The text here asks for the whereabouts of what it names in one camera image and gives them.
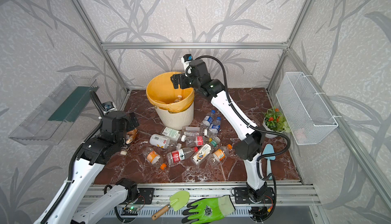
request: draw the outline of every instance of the yellow trash bag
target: yellow trash bag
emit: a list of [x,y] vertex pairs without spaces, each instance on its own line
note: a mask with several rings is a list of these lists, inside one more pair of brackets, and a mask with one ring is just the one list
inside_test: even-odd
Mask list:
[[[147,86],[147,98],[149,102],[160,109],[168,110],[170,113],[185,111],[194,101],[194,89],[174,89],[171,76],[180,72],[166,72],[156,76]],[[174,103],[178,95],[182,100]]]

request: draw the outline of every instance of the blue trowel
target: blue trowel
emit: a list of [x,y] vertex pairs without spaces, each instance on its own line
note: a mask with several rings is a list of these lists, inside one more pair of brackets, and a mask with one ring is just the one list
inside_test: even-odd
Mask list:
[[[267,144],[264,148],[264,151],[262,152],[262,154],[272,154],[274,153],[274,148],[273,148],[273,145],[271,144]],[[266,176],[269,175],[271,173],[271,164],[270,164],[270,161],[271,160],[275,160],[276,157],[275,156],[270,156],[270,157],[265,157],[267,159],[267,165],[266,165]]]

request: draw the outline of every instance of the wallpaper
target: wallpaper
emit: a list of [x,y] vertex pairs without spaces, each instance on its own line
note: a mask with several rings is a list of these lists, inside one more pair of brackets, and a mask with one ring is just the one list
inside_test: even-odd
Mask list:
[[[315,0],[293,48],[391,179],[390,0]],[[284,72],[296,71],[289,59]],[[316,145],[292,145],[330,223],[391,223],[391,213],[337,131]]]
[[284,42],[304,0],[81,0],[105,42]]
[[66,179],[77,146],[98,123],[87,105],[56,146],[8,135],[68,75],[97,79],[102,101],[125,97],[69,0],[0,0],[0,223],[32,223]]
[[[163,72],[183,72],[180,59],[185,54],[194,58],[204,54],[219,57],[227,72],[228,87],[249,88],[269,84],[281,53],[279,49],[118,49],[111,50],[110,56],[128,87],[134,89],[146,88],[150,80]],[[220,65],[210,59],[203,61],[211,78],[223,81]]]

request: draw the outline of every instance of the wooden handle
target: wooden handle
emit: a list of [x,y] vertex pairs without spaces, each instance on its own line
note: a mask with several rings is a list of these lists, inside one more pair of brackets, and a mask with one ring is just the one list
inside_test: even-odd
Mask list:
[[170,205],[168,204],[165,207],[163,207],[161,210],[159,210],[158,212],[154,213],[153,216],[152,216],[152,220],[156,220],[161,215],[163,215],[164,213],[168,212],[169,208],[170,208]]

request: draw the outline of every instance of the green mat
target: green mat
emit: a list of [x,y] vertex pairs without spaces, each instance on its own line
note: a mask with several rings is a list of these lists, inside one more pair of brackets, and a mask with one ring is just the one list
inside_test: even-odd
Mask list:
[[48,120],[75,122],[81,111],[90,101],[89,90],[97,91],[99,87],[78,86],[68,98],[56,109]]

